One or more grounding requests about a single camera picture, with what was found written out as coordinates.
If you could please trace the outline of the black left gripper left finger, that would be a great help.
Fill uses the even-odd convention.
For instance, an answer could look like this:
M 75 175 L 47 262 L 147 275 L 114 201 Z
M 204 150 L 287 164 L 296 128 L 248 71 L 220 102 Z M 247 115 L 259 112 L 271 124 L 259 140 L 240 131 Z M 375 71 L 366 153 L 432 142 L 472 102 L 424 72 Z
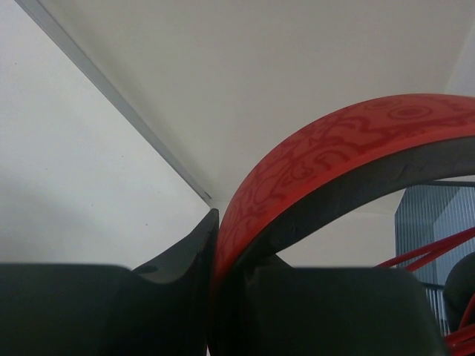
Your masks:
M 135 269 L 1 265 L 3 355 L 204 355 L 219 213 Z

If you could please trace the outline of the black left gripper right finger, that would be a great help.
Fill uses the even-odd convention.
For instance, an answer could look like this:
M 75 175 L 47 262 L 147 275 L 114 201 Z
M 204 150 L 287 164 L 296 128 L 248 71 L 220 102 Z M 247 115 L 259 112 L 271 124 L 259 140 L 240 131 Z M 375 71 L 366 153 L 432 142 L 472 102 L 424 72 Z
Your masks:
M 421 283 L 398 268 L 233 271 L 214 302 L 212 355 L 448 355 Z

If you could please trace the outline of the red black headphones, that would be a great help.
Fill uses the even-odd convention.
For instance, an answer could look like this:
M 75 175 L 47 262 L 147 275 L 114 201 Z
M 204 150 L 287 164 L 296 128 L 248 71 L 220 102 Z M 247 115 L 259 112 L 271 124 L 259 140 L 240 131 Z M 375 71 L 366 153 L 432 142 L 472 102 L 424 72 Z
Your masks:
M 214 284 L 353 209 L 411 185 L 474 173 L 474 99 L 371 99 L 305 126 L 249 173 L 223 217 Z

